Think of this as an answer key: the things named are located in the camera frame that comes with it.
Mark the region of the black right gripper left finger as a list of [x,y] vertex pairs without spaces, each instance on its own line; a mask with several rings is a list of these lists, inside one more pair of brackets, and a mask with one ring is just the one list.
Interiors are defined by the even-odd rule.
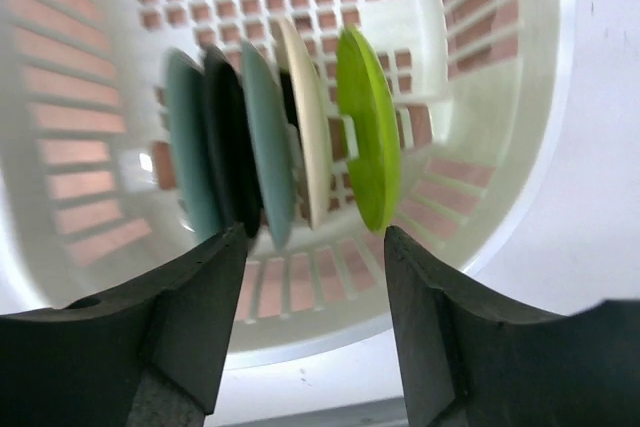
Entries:
[[235,225],[62,309],[1,319],[5,426],[200,426],[215,409],[244,276]]

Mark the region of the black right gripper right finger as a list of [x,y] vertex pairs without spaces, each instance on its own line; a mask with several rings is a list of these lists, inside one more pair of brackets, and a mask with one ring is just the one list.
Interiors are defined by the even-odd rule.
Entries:
[[570,316],[502,295],[399,227],[387,291],[412,426],[635,426],[639,304]]

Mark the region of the black glossy plate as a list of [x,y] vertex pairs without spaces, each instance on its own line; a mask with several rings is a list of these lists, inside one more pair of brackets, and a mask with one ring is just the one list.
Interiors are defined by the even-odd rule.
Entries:
[[261,227],[262,197],[244,90],[219,48],[205,48],[203,66],[203,116],[213,192],[223,224],[241,223],[253,239]]

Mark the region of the large blue floral plate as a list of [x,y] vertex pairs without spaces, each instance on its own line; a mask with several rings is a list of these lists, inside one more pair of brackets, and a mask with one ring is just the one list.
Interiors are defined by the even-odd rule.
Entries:
[[269,64],[248,41],[241,43],[242,79],[251,144],[264,211],[273,243],[288,243],[295,218],[296,188],[288,122]]

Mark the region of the small blue floral plate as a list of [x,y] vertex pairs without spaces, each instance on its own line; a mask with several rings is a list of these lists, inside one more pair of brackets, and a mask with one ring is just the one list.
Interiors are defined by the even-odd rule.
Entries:
[[203,242],[223,228],[203,121],[204,75],[179,49],[168,49],[164,61],[172,162],[190,226],[197,240]]

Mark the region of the green plastic plate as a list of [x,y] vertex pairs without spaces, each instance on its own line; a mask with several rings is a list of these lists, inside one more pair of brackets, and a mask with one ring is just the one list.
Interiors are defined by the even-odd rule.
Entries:
[[390,225],[401,186],[396,110],[378,56],[354,26],[337,47],[337,107],[354,122],[358,156],[347,162],[356,205],[371,232]]

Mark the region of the cream translucent plate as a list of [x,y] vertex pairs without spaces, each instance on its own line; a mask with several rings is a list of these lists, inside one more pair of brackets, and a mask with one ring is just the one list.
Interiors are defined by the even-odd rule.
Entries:
[[313,230],[325,221],[330,204],[332,150],[326,102],[316,68],[294,24],[275,20],[278,65],[291,76],[307,192],[308,221]]

